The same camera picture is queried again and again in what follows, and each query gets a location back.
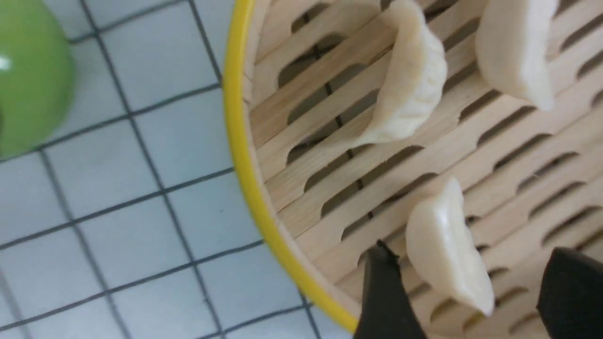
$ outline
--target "green bowl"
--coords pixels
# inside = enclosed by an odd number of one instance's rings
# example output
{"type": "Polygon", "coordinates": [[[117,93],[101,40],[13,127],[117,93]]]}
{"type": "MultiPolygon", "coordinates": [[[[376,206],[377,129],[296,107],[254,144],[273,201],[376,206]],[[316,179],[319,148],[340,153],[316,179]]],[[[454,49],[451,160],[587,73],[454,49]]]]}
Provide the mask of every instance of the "green bowl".
{"type": "Polygon", "coordinates": [[[74,64],[41,0],[0,0],[0,158],[30,151],[65,117],[74,64]]]}

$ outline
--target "tiled surface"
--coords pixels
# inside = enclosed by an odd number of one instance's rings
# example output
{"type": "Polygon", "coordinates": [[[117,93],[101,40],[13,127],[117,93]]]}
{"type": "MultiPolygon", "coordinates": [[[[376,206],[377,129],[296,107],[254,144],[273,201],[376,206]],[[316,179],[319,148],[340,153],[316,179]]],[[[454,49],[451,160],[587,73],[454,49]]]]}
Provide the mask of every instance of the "tiled surface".
{"type": "Polygon", "coordinates": [[[136,117],[164,185],[232,167],[222,106],[218,89],[136,117]]]}
{"type": "Polygon", "coordinates": [[[36,339],[123,339],[105,298],[52,315],[29,325],[36,339]]]}
{"type": "Polygon", "coordinates": [[[266,245],[202,264],[200,270],[227,328],[300,303],[295,285],[266,245]]]}
{"type": "Polygon", "coordinates": [[[187,2],[103,35],[133,110],[217,81],[187,2]]]}
{"type": "Polygon", "coordinates": [[[44,0],[71,113],[0,162],[0,339],[339,339],[255,228],[226,139],[234,0],[44,0]]]}
{"type": "Polygon", "coordinates": [[[264,322],[255,323],[226,335],[228,339],[263,339],[266,333],[279,339],[314,339],[312,326],[304,310],[279,315],[264,322]]]}
{"type": "Polygon", "coordinates": [[[199,338],[216,331],[189,268],[115,294],[133,338],[199,338]]]}

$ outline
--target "yellow rim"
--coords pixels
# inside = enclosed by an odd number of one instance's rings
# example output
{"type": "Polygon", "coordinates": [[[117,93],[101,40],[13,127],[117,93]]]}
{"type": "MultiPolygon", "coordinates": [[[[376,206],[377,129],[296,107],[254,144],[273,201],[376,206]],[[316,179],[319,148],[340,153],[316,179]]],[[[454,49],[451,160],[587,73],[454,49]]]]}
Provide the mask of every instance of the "yellow rim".
{"type": "Polygon", "coordinates": [[[325,313],[343,328],[353,332],[358,319],[347,312],[306,272],[281,238],[277,226],[262,198],[260,186],[255,176],[252,155],[249,151],[246,117],[243,109],[243,72],[245,48],[254,0],[237,0],[230,24],[229,40],[224,70],[224,111],[230,152],[241,190],[249,206],[260,233],[272,253],[285,268],[300,289],[310,297],[325,313]]]}

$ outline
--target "tile grout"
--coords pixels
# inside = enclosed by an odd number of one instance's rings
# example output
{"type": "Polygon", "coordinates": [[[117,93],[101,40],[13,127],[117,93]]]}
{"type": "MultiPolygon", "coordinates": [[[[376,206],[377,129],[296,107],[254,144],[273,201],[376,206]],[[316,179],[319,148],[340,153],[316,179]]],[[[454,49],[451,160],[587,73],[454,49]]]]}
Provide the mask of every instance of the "tile grout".
{"type": "MultiPolygon", "coordinates": [[[[40,158],[42,159],[44,168],[46,169],[46,174],[48,175],[48,177],[50,179],[54,194],[57,196],[59,205],[61,206],[61,209],[63,210],[65,217],[71,222],[70,227],[73,228],[73,230],[75,232],[75,236],[78,239],[78,243],[82,249],[82,252],[84,253],[84,257],[86,258],[88,265],[92,269],[94,276],[96,278],[96,281],[98,282],[102,291],[106,292],[109,288],[107,286],[105,277],[103,276],[103,273],[101,272],[101,270],[98,266],[98,263],[96,262],[96,259],[94,258],[94,255],[92,254],[92,251],[91,251],[90,247],[88,246],[88,243],[86,242],[86,237],[84,236],[84,233],[81,231],[79,225],[77,223],[74,223],[73,213],[71,212],[71,210],[69,208],[67,199],[65,197],[65,193],[61,189],[61,186],[58,182],[58,178],[56,176],[54,168],[52,167],[52,164],[50,163],[50,160],[48,159],[48,155],[43,150],[40,150],[39,154],[40,154],[40,158]]],[[[107,304],[109,306],[111,315],[115,319],[115,322],[117,322],[119,330],[122,332],[122,335],[124,336],[124,338],[132,339],[130,331],[126,327],[124,319],[121,317],[120,313],[118,312],[117,307],[116,307],[111,295],[107,295],[107,304]]]]}
{"type": "MultiPolygon", "coordinates": [[[[4,276],[4,272],[0,270],[0,294],[4,295],[4,299],[8,304],[8,311],[11,313],[13,318],[18,322],[23,320],[23,313],[17,303],[16,298],[14,297],[14,293],[8,285],[8,281],[4,276]]],[[[21,334],[25,337],[25,339],[32,339],[30,330],[27,326],[21,326],[19,328],[21,330],[21,334]]]]}
{"type": "Polygon", "coordinates": [[[222,251],[222,252],[215,253],[213,255],[206,256],[206,257],[201,258],[201,259],[197,259],[197,260],[195,260],[193,262],[188,262],[188,263],[180,265],[180,266],[172,267],[169,270],[165,270],[165,271],[162,271],[160,273],[156,273],[156,274],[154,274],[152,276],[148,276],[148,277],[145,277],[145,278],[142,278],[142,279],[138,279],[138,280],[135,280],[133,282],[130,282],[130,283],[127,283],[127,284],[123,284],[123,285],[120,285],[120,286],[117,286],[117,287],[109,288],[107,291],[103,291],[103,292],[100,292],[100,293],[93,294],[90,297],[84,298],[84,299],[79,300],[77,302],[70,303],[68,305],[65,305],[65,306],[62,306],[62,307],[59,307],[59,308],[56,308],[56,309],[53,309],[53,310],[48,311],[46,313],[39,314],[39,315],[36,315],[34,317],[31,317],[31,318],[23,319],[21,321],[17,321],[17,322],[8,324],[8,325],[0,326],[0,332],[7,331],[9,329],[13,329],[13,328],[16,328],[16,327],[19,327],[19,326],[27,325],[27,324],[32,323],[32,322],[36,322],[38,320],[50,317],[52,315],[59,314],[59,313],[68,311],[68,310],[70,310],[72,308],[84,305],[84,304],[89,303],[91,301],[94,301],[96,299],[107,297],[107,296],[110,296],[110,295],[112,295],[114,293],[118,293],[118,292],[127,290],[129,288],[133,288],[133,287],[145,284],[147,282],[151,282],[151,281],[154,281],[154,280],[157,280],[157,279],[169,276],[170,274],[178,273],[180,271],[183,271],[183,270],[186,270],[186,269],[189,269],[189,268],[201,265],[201,264],[205,264],[207,262],[210,262],[210,261],[213,261],[213,260],[216,260],[216,259],[219,259],[219,258],[223,258],[225,256],[230,256],[230,255],[234,255],[234,254],[237,254],[237,253],[240,253],[240,252],[251,250],[251,249],[259,247],[259,246],[261,246],[263,244],[264,244],[263,240],[258,240],[258,241],[255,241],[255,242],[251,242],[251,243],[249,243],[247,245],[244,245],[244,246],[235,247],[233,249],[225,250],[225,251],[222,251]]]}
{"type": "Polygon", "coordinates": [[[195,18],[195,23],[197,24],[199,33],[201,34],[201,39],[203,40],[203,45],[205,46],[207,56],[209,56],[209,61],[211,62],[213,71],[218,79],[218,83],[222,84],[222,73],[220,73],[220,68],[218,67],[215,53],[212,50],[212,45],[209,43],[209,38],[205,32],[205,27],[203,27],[203,22],[201,21],[201,16],[197,10],[197,5],[195,4],[194,0],[188,0],[188,3],[191,8],[192,15],[195,18]]]}
{"type": "MultiPolygon", "coordinates": [[[[121,83],[119,82],[119,77],[117,75],[117,72],[115,70],[113,62],[111,60],[109,51],[107,50],[107,47],[105,46],[105,44],[103,42],[103,38],[101,37],[101,34],[100,34],[99,30],[98,30],[98,27],[96,26],[96,23],[95,23],[94,19],[92,18],[92,15],[90,13],[90,9],[88,8],[85,0],[80,0],[80,3],[82,4],[84,12],[85,12],[85,14],[86,14],[86,16],[88,18],[89,23],[90,23],[90,26],[92,27],[93,31],[96,34],[96,41],[98,42],[99,47],[101,48],[101,53],[103,55],[103,58],[104,58],[105,62],[107,63],[107,66],[109,67],[109,72],[111,74],[111,78],[113,80],[115,88],[118,91],[119,97],[120,97],[120,99],[122,101],[122,105],[124,106],[124,109],[127,112],[128,120],[130,122],[130,125],[131,125],[133,131],[134,131],[134,134],[136,136],[136,139],[138,141],[140,149],[141,149],[141,151],[143,153],[143,156],[144,156],[144,158],[146,160],[146,163],[147,163],[149,169],[152,172],[152,175],[153,175],[153,177],[155,179],[156,185],[158,186],[159,190],[162,192],[161,196],[163,197],[163,201],[165,202],[165,205],[168,208],[168,212],[169,212],[170,217],[172,219],[172,225],[174,226],[174,229],[175,229],[175,231],[176,231],[176,233],[178,235],[178,238],[180,239],[181,245],[183,246],[183,248],[184,248],[184,250],[186,252],[186,256],[188,257],[189,262],[194,262],[194,256],[192,254],[192,250],[191,250],[191,248],[190,248],[190,246],[189,246],[189,244],[188,244],[188,242],[186,240],[186,237],[184,235],[184,232],[182,231],[182,228],[180,227],[180,223],[178,221],[178,218],[176,217],[174,208],[173,208],[172,204],[170,203],[167,194],[164,192],[165,188],[163,186],[161,177],[159,176],[157,168],[153,164],[153,160],[152,160],[152,158],[151,158],[151,156],[150,156],[150,154],[148,152],[148,148],[145,145],[145,142],[144,142],[144,140],[142,138],[140,130],[138,129],[136,121],[134,120],[134,116],[132,114],[132,109],[131,109],[131,107],[130,107],[127,99],[126,99],[124,89],[121,86],[121,83]]],[[[193,9],[193,10],[196,8],[194,6],[194,4],[191,3],[191,1],[189,1],[189,5],[191,6],[191,9],[193,9]]],[[[196,16],[195,18],[198,19],[198,13],[196,13],[195,11],[193,11],[193,12],[194,12],[194,16],[196,16]]],[[[204,38],[203,42],[206,43],[207,37],[204,35],[203,26],[200,25],[201,24],[200,21],[198,21],[197,24],[198,24],[199,29],[201,30],[201,35],[204,38]]],[[[210,49],[207,50],[206,52],[208,53],[210,59],[212,59],[213,55],[210,53],[210,49]]],[[[218,333],[220,333],[220,336],[222,338],[224,338],[224,335],[222,334],[222,327],[221,327],[218,315],[217,315],[216,310],[215,310],[215,308],[213,306],[213,303],[211,302],[210,296],[207,293],[207,288],[205,286],[205,283],[204,283],[203,277],[201,275],[201,272],[199,271],[199,269],[198,269],[197,266],[194,266],[193,270],[195,271],[195,277],[197,279],[197,283],[199,285],[200,292],[202,293],[202,296],[203,296],[203,298],[206,301],[206,305],[207,305],[207,308],[208,308],[208,310],[210,312],[210,315],[212,317],[214,325],[215,325],[216,329],[218,330],[218,333]]]]}
{"type": "Polygon", "coordinates": [[[71,224],[82,223],[82,222],[90,220],[90,219],[98,218],[98,217],[100,217],[102,215],[109,214],[111,212],[115,212],[115,211],[118,211],[120,209],[130,207],[130,206],[132,206],[134,204],[138,204],[138,203],[141,203],[141,202],[144,202],[144,201],[156,198],[156,197],[160,197],[164,193],[165,194],[169,194],[169,193],[178,191],[180,189],[184,189],[184,188],[196,185],[198,183],[202,183],[202,182],[205,182],[205,181],[217,178],[217,177],[224,176],[226,174],[233,173],[234,171],[235,171],[234,168],[230,167],[230,168],[227,168],[227,169],[223,169],[222,171],[214,172],[214,173],[208,174],[206,176],[202,176],[202,177],[199,177],[199,178],[187,181],[187,182],[176,184],[174,186],[165,188],[162,191],[156,191],[156,192],[153,192],[153,193],[150,193],[150,194],[147,194],[147,195],[143,195],[143,196],[138,197],[138,198],[134,198],[134,199],[126,201],[124,203],[120,203],[120,204],[117,204],[117,205],[114,205],[114,206],[102,209],[100,211],[97,211],[97,212],[85,215],[83,217],[76,218],[74,221],[68,221],[68,222],[63,223],[61,225],[58,225],[58,226],[55,226],[55,227],[51,227],[49,229],[46,229],[46,230],[43,230],[43,231],[40,231],[40,232],[37,232],[37,233],[34,233],[34,234],[30,234],[30,235],[27,235],[27,236],[24,236],[24,237],[21,237],[21,238],[18,238],[18,239],[6,242],[6,243],[0,245],[0,251],[8,249],[8,248],[16,246],[16,245],[19,245],[19,244],[22,244],[22,243],[27,242],[29,240],[40,238],[41,236],[45,236],[45,235],[48,235],[48,234],[52,234],[54,232],[58,232],[60,230],[63,230],[65,228],[70,227],[71,224]]]}
{"type": "Polygon", "coordinates": [[[237,331],[237,330],[245,328],[247,326],[250,326],[250,325],[262,322],[264,320],[275,318],[275,317],[278,317],[280,315],[285,315],[285,314],[293,313],[293,312],[296,312],[296,311],[301,311],[304,308],[305,308],[304,305],[298,305],[298,306],[294,306],[294,307],[290,307],[290,308],[285,308],[285,309],[280,309],[278,311],[266,313],[264,315],[260,315],[259,317],[247,320],[247,321],[242,322],[242,323],[240,323],[238,325],[234,325],[234,326],[232,326],[230,328],[227,328],[227,329],[224,330],[224,334],[229,334],[231,332],[237,331]]]}
{"type": "MultiPolygon", "coordinates": [[[[144,114],[147,114],[147,113],[151,113],[151,112],[153,112],[153,111],[155,111],[157,109],[163,108],[163,107],[168,106],[168,105],[173,104],[173,103],[177,103],[180,100],[188,99],[188,98],[194,97],[196,95],[201,95],[201,94],[204,94],[204,93],[208,93],[208,92],[211,92],[212,90],[216,90],[216,89],[220,89],[220,88],[221,88],[221,85],[219,83],[215,83],[215,84],[211,84],[209,86],[205,86],[205,87],[201,87],[201,88],[198,88],[198,89],[194,89],[194,90],[191,90],[189,92],[181,93],[181,94],[175,95],[175,96],[173,96],[171,98],[168,98],[166,100],[163,100],[163,101],[160,101],[158,103],[152,104],[150,106],[144,107],[143,109],[134,111],[134,112],[132,112],[131,115],[133,115],[133,116],[136,117],[136,116],[141,116],[141,115],[144,115],[144,114]]],[[[101,129],[103,127],[110,126],[110,125],[115,124],[117,122],[124,121],[124,120],[126,120],[128,118],[129,118],[129,116],[126,113],[126,114],[123,114],[123,115],[120,115],[120,116],[116,116],[114,118],[107,119],[105,121],[97,122],[96,124],[93,124],[93,125],[90,125],[90,126],[87,126],[87,127],[83,127],[83,128],[81,128],[79,130],[70,132],[70,133],[68,133],[68,134],[66,134],[64,136],[60,136],[57,139],[45,142],[44,144],[39,145],[38,147],[36,147],[36,149],[38,149],[38,150],[39,149],[45,149],[45,148],[49,148],[49,147],[61,144],[61,143],[65,142],[65,141],[71,140],[71,139],[76,138],[76,137],[78,137],[80,135],[83,135],[83,134],[86,134],[88,132],[101,129]]]]}
{"type": "Polygon", "coordinates": [[[320,334],[320,330],[318,329],[318,325],[316,324],[316,319],[314,319],[312,311],[310,310],[310,308],[312,307],[311,304],[308,303],[306,296],[304,296],[301,291],[299,291],[299,295],[304,309],[306,310],[306,315],[308,317],[308,320],[310,321],[310,326],[312,327],[314,336],[316,337],[316,339],[323,339],[322,335],[320,334]]]}
{"type": "Polygon", "coordinates": [[[178,5],[181,2],[185,2],[185,1],[186,0],[170,0],[168,2],[163,2],[161,4],[153,5],[151,7],[145,8],[141,11],[137,11],[135,13],[128,14],[124,17],[121,17],[113,22],[110,22],[109,24],[107,24],[103,27],[98,27],[97,30],[99,33],[106,33],[108,31],[114,30],[117,27],[123,26],[125,24],[129,24],[130,22],[135,21],[136,19],[147,16],[149,14],[153,14],[153,13],[163,10],[165,8],[178,5]]]}

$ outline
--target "raw dumpling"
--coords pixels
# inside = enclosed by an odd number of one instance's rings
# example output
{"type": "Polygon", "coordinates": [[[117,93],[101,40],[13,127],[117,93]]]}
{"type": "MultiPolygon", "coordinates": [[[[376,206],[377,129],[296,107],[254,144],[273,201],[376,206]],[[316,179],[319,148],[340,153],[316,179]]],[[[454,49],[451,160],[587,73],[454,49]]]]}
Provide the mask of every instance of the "raw dumpling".
{"type": "Polygon", "coordinates": [[[417,274],[434,290],[492,315],[494,290],[465,224],[463,191],[456,179],[412,210],[406,252],[417,274]]]}
{"type": "Polygon", "coordinates": [[[484,80],[540,110],[555,105],[546,49],[558,0],[490,0],[475,37],[484,80]]]}
{"type": "Polygon", "coordinates": [[[429,30],[421,7],[396,0],[389,11],[399,24],[398,35],[373,118],[354,147],[413,135],[440,102],[446,81],[444,46],[429,30]]]}

